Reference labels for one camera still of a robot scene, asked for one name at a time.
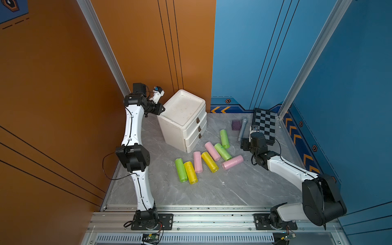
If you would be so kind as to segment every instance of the checkered board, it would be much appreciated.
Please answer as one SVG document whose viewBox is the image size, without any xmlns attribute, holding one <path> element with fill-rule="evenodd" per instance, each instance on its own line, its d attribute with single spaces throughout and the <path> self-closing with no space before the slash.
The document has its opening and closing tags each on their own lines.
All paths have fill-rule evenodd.
<svg viewBox="0 0 392 245">
<path fill-rule="evenodd" d="M 259 108 L 255 108 L 253 112 L 252 125 L 260 127 L 260 132 L 264 134 L 267 145 L 275 143 L 275 116 L 275 112 Z"/>
</svg>

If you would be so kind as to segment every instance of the cylindrical foam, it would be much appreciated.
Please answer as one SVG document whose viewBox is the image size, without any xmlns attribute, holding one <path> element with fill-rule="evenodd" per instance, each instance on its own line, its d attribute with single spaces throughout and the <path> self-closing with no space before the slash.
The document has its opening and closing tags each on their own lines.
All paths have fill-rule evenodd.
<svg viewBox="0 0 392 245">
<path fill-rule="evenodd" d="M 229 144 L 229 138 L 228 138 L 228 136 L 227 136 L 226 130 L 225 130 L 225 129 L 222 129 L 222 130 L 220 131 L 220 134 L 221 134 L 221 142 L 222 142 L 223 148 L 225 148 L 225 149 L 229 148 L 229 147 L 230 147 L 230 144 Z"/>
<path fill-rule="evenodd" d="M 247 122 L 248 122 L 248 119 L 246 119 L 246 118 L 243 118 L 243 119 L 242 119 L 240 134 L 238 135 L 238 139 L 237 139 L 237 142 L 238 142 L 238 143 L 240 143 L 241 140 L 242 140 L 242 136 L 244 135 L 245 127 L 246 127 Z"/>
<path fill-rule="evenodd" d="M 219 155 L 219 153 L 216 151 L 216 149 L 214 148 L 214 146 L 212 145 L 212 143 L 210 141 L 208 141 L 207 143 L 205 143 L 205 148 L 207 149 L 208 153 L 210 153 L 211 157 L 214 159 L 214 161 L 218 161 L 221 156 Z"/>
<path fill-rule="evenodd" d="M 184 163 L 185 170 L 188 175 L 189 183 L 192 185 L 194 183 L 197 183 L 198 179 L 195 173 L 195 169 L 193 169 L 192 162 L 186 162 Z"/>
<path fill-rule="evenodd" d="M 222 163 L 222 167 L 224 170 L 227 170 L 237 164 L 240 164 L 241 162 L 243 162 L 244 159 L 242 158 L 241 155 L 233 157 L 232 159 L 230 159 L 229 161 L 225 161 Z"/>
<path fill-rule="evenodd" d="M 193 153 L 193 162 L 195 163 L 195 172 L 201 173 L 203 171 L 203 165 L 201 164 L 201 152 L 195 151 Z"/>
<path fill-rule="evenodd" d="M 223 148 L 223 146 L 219 143 L 216 143 L 214 145 L 214 148 L 219 152 L 219 154 L 222 156 L 222 158 L 227 161 L 229 159 L 232 158 L 232 156 L 230 156 L 230 154 L 226 151 L 225 148 Z"/>
<path fill-rule="evenodd" d="M 187 172 L 185 171 L 184 163 L 182 162 L 182 159 L 177 158 L 175 163 L 176 163 L 178 178 L 180 179 L 180 182 L 182 183 L 187 181 L 188 180 Z"/>
<path fill-rule="evenodd" d="M 203 154 L 201 155 L 201 158 L 204 160 L 204 162 L 210 168 L 211 172 L 215 173 L 216 171 L 219 170 L 218 165 L 214 162 L 214 159 L 210 156 L 210 154 L 208 154 L 207 151 L 203 152 Z"/>
</svg>

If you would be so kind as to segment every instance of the ventilation grille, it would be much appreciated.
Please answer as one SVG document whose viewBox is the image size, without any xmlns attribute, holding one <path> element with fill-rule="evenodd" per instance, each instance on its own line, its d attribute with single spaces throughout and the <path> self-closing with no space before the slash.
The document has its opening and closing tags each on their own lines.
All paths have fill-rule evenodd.
<svg viewBox="0 0 392 245">
<path fill-rule="evenodd" d="M 140 244 L 140 233 L 98 233 L 96 243 Z M 272 233 L 171 233 L 160 243 L 273 243 Z"/>
</svg>

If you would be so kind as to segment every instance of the green foam roll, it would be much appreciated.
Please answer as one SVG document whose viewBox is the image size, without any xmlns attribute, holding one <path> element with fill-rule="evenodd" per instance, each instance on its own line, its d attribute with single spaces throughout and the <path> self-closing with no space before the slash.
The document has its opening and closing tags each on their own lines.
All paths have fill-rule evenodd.
<svg viewBox="0 0 392 245">
<path fill-rule="evenodd" d="M 225 129 L 222 129 L 222 130 L 220 131 L 220 134 L 221 134 L 221 142 L 222 142 L 223 148 L 225 148 L 225 149 L 229 148 L 229 147 L 230 147 L 230 144 L 229 144 L 229 138 L 228 138 L 228 136 L 227 136 L 226 130 L 225 130 Z"/>
<path fill-rule="evenodd" d="M 180 179 L 180 182 L 182 183 L 187 181 L 188 180 L 187 172 L 185 171 L 185 167 L 184 167 L 184 163 L 182 162 L 182 159 L 177 158 L 175 163 L 176 163 L 178 178 Z"/>
<path fill-rule="evenodd" d="M 214 145 L 216 151 L 218 151 L 219 155 L 221 155 L 221 157 L 227 161 L 230 160 L 231 158 L 233 158 L 232 156 L 230 156 L 230 154 L 226 151 L 225 148 L 223 148 L 223 146 L 219 143 Z"/>
</svg>

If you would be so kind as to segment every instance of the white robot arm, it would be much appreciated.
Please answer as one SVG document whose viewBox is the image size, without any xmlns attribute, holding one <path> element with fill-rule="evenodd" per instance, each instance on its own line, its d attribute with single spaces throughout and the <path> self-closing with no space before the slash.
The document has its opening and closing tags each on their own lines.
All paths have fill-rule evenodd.
<svg viewBox="0 0 392 245">
<path fill-rule="evenodd" d="M 270 221 L 274 228 L 285 227 L 292 220 L 310 220 L 321 226 L 347 212 L 334 178 L 309 172 L 269 151 L 263 133 L 251 133 L 250 141 L 244 139 L 241 147 L 252 153 L 254 165 L 282 176 L 302 192 L 302 203 L 283 203 L 271 208 Z"/>
<path fill-rule="evenodd" d="M 148 99 L 146 86 L 134 83 L 133 93 L 124 98 L 127 121 L 121 146 L 116 148 L 120 162 L 131 173 L 135 185 L 138 209 L 134 221 L 149 229 L 155 227 L 159 219 L 148 180 L 150 153 L 142 145 L 142 119 L 148 113 L 159 115 L 165 111 L 158 102 L 164 94 L 162 88 L 155 87 L 152 92 L 154 95 Z"/>
</svg>

